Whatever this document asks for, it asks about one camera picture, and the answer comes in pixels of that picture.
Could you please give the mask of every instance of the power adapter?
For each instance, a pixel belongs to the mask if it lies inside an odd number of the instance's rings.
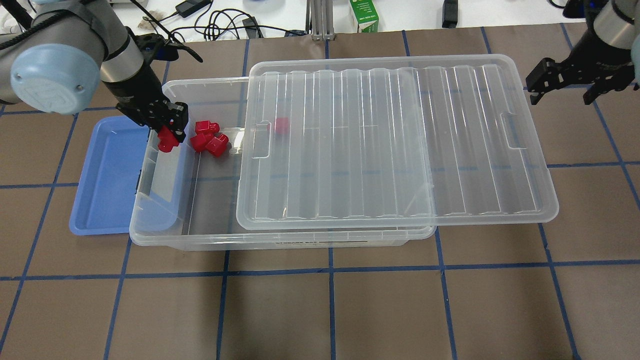
[[[453,29],[458,25],[458,0],[442,3],[442,27]]]
[[[264,38],[264,36],[262,36],[260,28],[258,27],[258,21],[255,20],[255,17],[248,17],[245,20],[242,20],[242,23],[244,26],[246,26],[244,30],[246,31],[246,36],[248,38]]]
[[[208,4],[211,4],[211,1],[212,0],[186,0],[175,6],[175,11],[177,11],[181,17],[188,17]]]

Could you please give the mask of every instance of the electrical cord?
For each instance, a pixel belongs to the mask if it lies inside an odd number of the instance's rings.
[[[95,0],[80,0],[80,3],[84,5],[84,4],[88,4],[88,3],[92,2],[92,1],[95,1]],[[55,24],[56,22],[66,18],[66,17],[72,16],[72,15],[73,15],[73,13],[70,12],[70,11],[60,11],[58,13],[55,13],[51,17],[39,22],[38,24],[35,24],[34,26],[31,26],[25,32],[23,32],[23,33],[17,35],[16,37],[11,38],[11,39],[3,42],[2,44],[0,44],[0,50],[4,50],[4,49],[7,49],[7,48],[9,48],[11,46],[17,45],[21,41],[29,38],[31,35],[39,32],[39,31],[41,31],[43,29],[46,29],[49,26]]]
[[[283,29],[283,28],[277,28],[275,26],[268,26],[268,25],[234,26],[234,27],[231,27],[231,28],[218,28],[218,29],[228,31],[228,30],[237,30],[237,29],[250,29],[250,28],[255,28],[255,27],[279,30],[279,31],[283,31],[284,33],[287,33],[287,34],[289,34],[289,33],[290,34],[295,34],[291,30],[287,30],[287,29]],[[210,28],[210,27],[209,26],[181,26],[179,28],[173,29],[172,31],[174,33],[177,33],[177,31],[184,30],[184,29],[208,29],[208,28]]]
[[[179,14],[179,12],[175,12],[175,13],[173,13],[173,14],[169,15],[169,16],[163,17],[162,19],[158,19],[158,21],[159,21],[159,22],[165,21],[165,20],[170,19],[170,18],[172,18],[172,17],[174,17],[174,16],[176,16],[176,15],[178,15],[178,14]],[[146,17],[146,16],[143,16],[143,17],[142,17],[142,20],[147,21],[147,22],[149,23],[149,25],[151,25],[151,27],[154,29],[154,31],[155,31],[156,33],[158,32],[158,31],[156,30],[156,26],[154,25],[154,21],[153,21],[153,20],[149,19],[149,18],[148,18],[148,17]]]
[[[200,22],[200,20],[202,19],[202,17],[210,10],[211,8],[211,4],[209,4],[209,7],[207,8],[206,11],[204,11],[204,13],[200,14],[198,16],[198,18],[196,19],[195,23],[192,26],[181,26],[178,28],[175,28],[173,30],[171,30],[171,34],[173,36],[178,35],[182,38],[182,40],[184,41],[184,35],[182,35],[179,31],[180,30],[185,30],[185,29],[193,29],[195,30],[197,33],[201,34],[204,38],[204,40],[217,40],[220,38],[220,36],[222,36],[224,33],[228,32],[228,31],[235,31],[234,35],[236,36],[236,39],[240,39],[240,34],[238,32],[239,29],[247,29],[247,28],[252,28],[252,29],[258,29],[259,34],[262,36],[262,31],[260,30],[261,28],[266,28],[266,29],[275,29],[275,30],[279,30],[279,31],[283,31],[286,35],[297,35],[297,33],[292,32],[291,30],[287,30],[287,29],[283,29],[283,28],[278,28],[275,26],[268,26],[268,25],[251,25],[251,26],[236,26],[235,21],[238,17],[240,16],[246,16],[248,18],[252,18],[252,16],[249,13],[246,13],[242,10],[238,10],[238,9],[233,9],[233,8],[227,8],[227,9],[223,9],[223,10],[215,10],[213,12],[211,12],[211,14],[209,14],[209,23],[206,26],[200,26],[198,25],[198,23]],[[227,13],[227,12],[237,12],[239,13],[238,15],[235,15],[233,18]],[[223,15],[225,16],[230,22],[227,26],[225,26],[224,28],[220,27],[219,25],[217,25],[218,22],[218,18]]]
[[[554,3],[554,0],[547,0],[549,2],[549,4],[551,4],[551,6],[553,6],[554,8],[558,8],[558,9],[564,9],[564,6],[562,5],[558,5],[556,3]]]
[[[169,31],[164,25],[162,25],[162,23],[160,23],[150,12],[147,11],[147,9],[145,9],[144,6],[140,5],[140,3],[137,0],[129,0],[131,3],[133,3],[133,5],[136,5],[136,7],[138,9],[140,9],[143,13],[145,13],[146,16],[148,16],[151,20],[153,20],[159,28],[161,28],[169,37],[169,41],[173,40],[175,43],[179,44],[182,46],[182,48],[189,53],[191,56],[193,56],[193,58],[199,62],[202,63],[204,62],[204,60],[202,59],[202,57],[200,55],[198,55],[198,53],[195,52],[195,50],[193,50],[192,48],[188,47],[187,45],[184,45],[180,40],[178,40],[178,38],[175,37],[175,35],[173,35],[171,33],[171,31]]]

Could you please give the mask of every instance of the transparent plastic lid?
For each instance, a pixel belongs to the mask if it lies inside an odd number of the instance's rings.
[[[502,55],[257,64],[242,157],[246,229],[544,222],[558,210]]]

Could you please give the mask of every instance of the red plastic cube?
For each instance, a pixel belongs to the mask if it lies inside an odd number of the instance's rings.
[[[208,120],[196,122],[196,134],[202,134],[202,133],[215,134],[219,132],[220,132],[220,125],[217,122],[209,122]]]
[[[215,157],[219,158],[227,151],[227,144],[229,143],[229,137],[224,134],[215,136],[205,146],[205,148]]]
[[[166,126],[163,126],[162,129],[160,129],[158,139],[160,139],[160,142],[158,143],[158,150],[162,152],[171,152],[174,147],[180,145],[178,139],[175,138],[171,130]]]
[[[205,146],[213,139],[213,133],[200,133],[189,139],[196,152],[205,151]]]
[[[285,135],[289,133],[289,118],[288,117],[277,117],[276,123],[273,126],[274,131],[278,135]]]

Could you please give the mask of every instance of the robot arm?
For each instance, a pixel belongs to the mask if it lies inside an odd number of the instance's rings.
[[[187,104],[171,103],[149,66],[159,51],[171,61],[184,47],[156,34],[134,36],[106,0],[34,3],[40,8],[30,29],[0,36],[0,103],[73,114],[89,105],[102,81],[135,123],[184,140]]]
[[[592,22],[588,19],[587,31],[567,59],[556,63],[544,58],[527,76],[531,104],[552,90],[593,84],[583,95],[584,103],[591,104],[599,95],[622,91],[640,78],[640,21],[634,25],[638,16],[638,0],[610,0]]]

